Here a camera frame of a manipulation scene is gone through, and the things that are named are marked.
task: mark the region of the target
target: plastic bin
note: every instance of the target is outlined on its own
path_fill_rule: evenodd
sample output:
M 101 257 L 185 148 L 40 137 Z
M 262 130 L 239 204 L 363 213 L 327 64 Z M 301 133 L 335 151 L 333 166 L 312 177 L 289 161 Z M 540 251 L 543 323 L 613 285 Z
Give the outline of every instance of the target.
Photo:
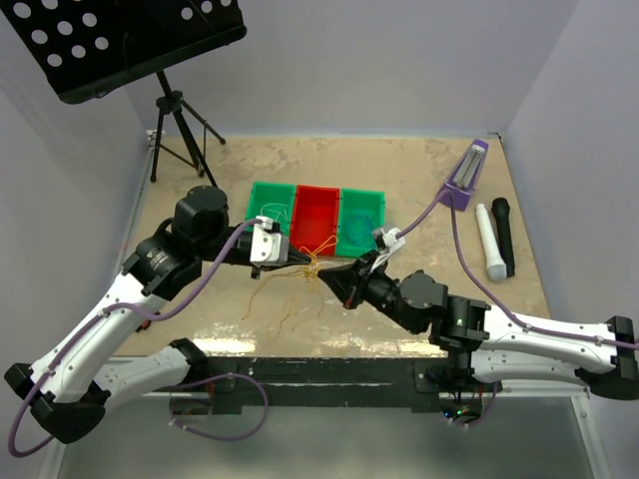
M 358 257 L 376 249 L 370 233 L 383 225 L 385 206 L 382 192 L 341 190 L 335 254 Z
M 282 232 L 289 237 L 295 200 L 295 185 L 255 182 L 246 219 L 257 216 L 273 218 L 280 223 Z
M 297 249 L 315 251 L 337 233 L 339 190 L 298 186 L 291 227 L 291 243 Z M 325 247 L 318 254 L 334 255 L 335 246 Z

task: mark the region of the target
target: white cable clip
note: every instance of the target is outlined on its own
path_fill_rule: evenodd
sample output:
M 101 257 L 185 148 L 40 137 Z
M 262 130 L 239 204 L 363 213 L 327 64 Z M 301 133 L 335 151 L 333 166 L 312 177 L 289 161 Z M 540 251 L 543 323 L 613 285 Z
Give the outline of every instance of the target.
M 387 263 L 390 257 L 406 245 L 404 237 L 397 238 L 401 230 L 395 225 L 384 225 L 372 231 L 372 237 L 379 248 L 379 256 L 375 259 L 371 271 Z

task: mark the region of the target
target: white wall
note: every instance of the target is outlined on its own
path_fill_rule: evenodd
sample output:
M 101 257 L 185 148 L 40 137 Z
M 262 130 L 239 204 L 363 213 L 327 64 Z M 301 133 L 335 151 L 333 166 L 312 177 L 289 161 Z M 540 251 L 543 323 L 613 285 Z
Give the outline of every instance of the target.
M 510 124 L 577 0 L 239 3 L 245 39 L 167 71 L 221 132 L 475 135 Z M 155 127 L 157 80 L 128 90 Z
M 554 317 L 639 331 L 639 9 L 582 0 L 505 136 Z M 639 473 L 639 404 L 596 400 L 616 479 Z
M 62 104 L 0 16 L 0 371 L 62 339 L 107 286 L 141 178 L 145 133 L 126 92 Z M 0 381 L 0 471 L 34 477 L 43 453 L 9 456 L 17 396 Z M 42 430 L 25 421 L 21 449 Z

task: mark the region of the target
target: black base bar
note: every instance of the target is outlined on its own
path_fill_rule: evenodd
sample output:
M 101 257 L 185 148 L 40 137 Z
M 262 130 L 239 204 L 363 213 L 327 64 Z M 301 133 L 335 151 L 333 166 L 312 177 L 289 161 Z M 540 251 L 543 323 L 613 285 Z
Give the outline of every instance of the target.
M 210 357 L 208 361 L 206 375 L 251 376 L 274 407 L 394 407 L 419 413 L 441 411 L 439 393 L 445 389 L 433 377 L 450 367 L 448 358 Z M 244 406 L 263 403 L 246 381 L 215 383 L 214 414 L 240 414 Z

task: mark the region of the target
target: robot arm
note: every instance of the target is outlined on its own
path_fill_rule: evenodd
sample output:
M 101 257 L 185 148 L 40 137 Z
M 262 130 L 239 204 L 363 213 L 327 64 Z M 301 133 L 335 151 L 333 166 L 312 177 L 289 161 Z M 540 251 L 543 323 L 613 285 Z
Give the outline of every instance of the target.
M 236 232 L 228 226 L 227 210 L 222 191 L 190 190 L 177 203 L 174 217 L 137 246 L 107 293 L 67 337 L 33 364 L 9 368 L 6 381 L 23 399 L 32 393 L 31 412 L 45 430 L 63 443 L 76 441 L 129 399 L 206 376 L 206 356 L 188 339 L 127 364 L 105 364 L 145 320 L 142 314 L 159 314 L 202 274 L 203 260 L 214 260 L 233 236 L 237 238 L 224 262 L 251 267 L 252 277 L 262 270 L 310 262 L 289 245 L 273 220 L 258 217 L 252 232 Z M 51 371 L 63 348 L 68 351 Z
M 347 309 L 366 301 L 410 333 L 429 331 L 428 340 L 448 351 L 449 365 L 436 371 L 448 390 L 473 391 L 479 383 L 502 379 L 539 379 L 588 386 L 602 397 L 639 399 L 634 351 L 620 346 L 635 343 L 629 318 L 577 324 L 517 314 L 513 321 L 500 308 L 449 294 L 448 286 L 423 270 L 392 279 L 385 270 L 397 250 L 392 249 L 397 233 L 377 232 L 380 251 L 323 269 L 319 278 Z

